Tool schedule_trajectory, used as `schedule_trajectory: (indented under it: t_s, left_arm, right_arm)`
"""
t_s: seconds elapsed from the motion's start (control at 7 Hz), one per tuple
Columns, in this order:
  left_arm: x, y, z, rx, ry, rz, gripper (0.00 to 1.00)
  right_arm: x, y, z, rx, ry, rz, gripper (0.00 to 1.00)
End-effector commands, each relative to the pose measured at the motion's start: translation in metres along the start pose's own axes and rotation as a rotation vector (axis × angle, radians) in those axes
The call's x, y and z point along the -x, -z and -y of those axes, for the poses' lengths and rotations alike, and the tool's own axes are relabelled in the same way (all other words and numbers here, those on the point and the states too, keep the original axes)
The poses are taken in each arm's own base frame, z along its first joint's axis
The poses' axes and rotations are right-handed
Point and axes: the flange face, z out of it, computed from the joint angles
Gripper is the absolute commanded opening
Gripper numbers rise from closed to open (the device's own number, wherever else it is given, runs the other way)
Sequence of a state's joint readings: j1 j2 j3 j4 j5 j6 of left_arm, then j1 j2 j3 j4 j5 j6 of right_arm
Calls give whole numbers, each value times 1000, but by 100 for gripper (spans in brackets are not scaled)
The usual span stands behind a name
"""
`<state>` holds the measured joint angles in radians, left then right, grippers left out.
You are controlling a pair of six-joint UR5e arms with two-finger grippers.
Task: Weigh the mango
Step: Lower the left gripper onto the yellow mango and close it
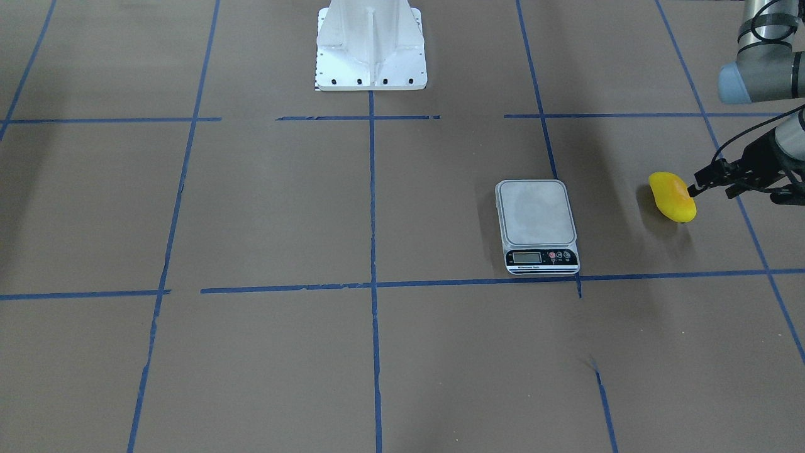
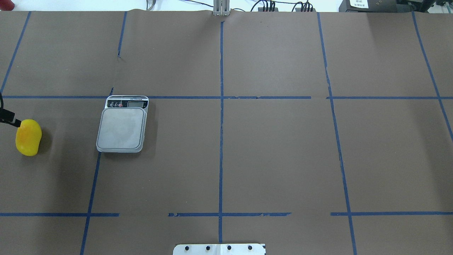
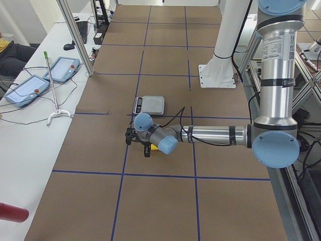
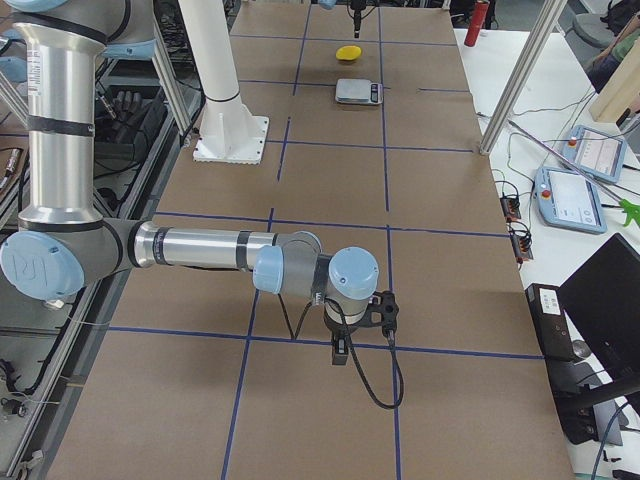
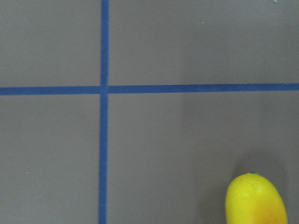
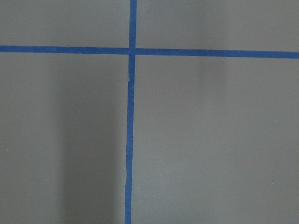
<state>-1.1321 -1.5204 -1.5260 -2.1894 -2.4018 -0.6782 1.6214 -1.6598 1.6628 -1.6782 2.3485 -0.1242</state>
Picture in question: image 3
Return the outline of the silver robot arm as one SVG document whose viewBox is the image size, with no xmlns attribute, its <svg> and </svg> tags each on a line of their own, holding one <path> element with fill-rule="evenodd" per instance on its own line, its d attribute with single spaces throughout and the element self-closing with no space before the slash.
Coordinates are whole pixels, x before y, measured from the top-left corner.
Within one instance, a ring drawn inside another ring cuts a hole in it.
<svg viewBox="0 0 321 241">
<path fill-rule="evenodd" d="M 254 36 L 262 40 L 260 110 L 251 124 L 236 126 L 183 126 L 153 122 L 139 113 L 125 133 L 126 143 L 144 145 L 150 156 L 151 145 L 170 154 L 179 142 L 200 142 L 212 146 L 243 145 L 270 168 L 285 168 L 299 156 L 297 122 L 292 117 L 295 86 L 297 31 L 304 25 L 305 1 L 258 1 Z"/>
</svg>

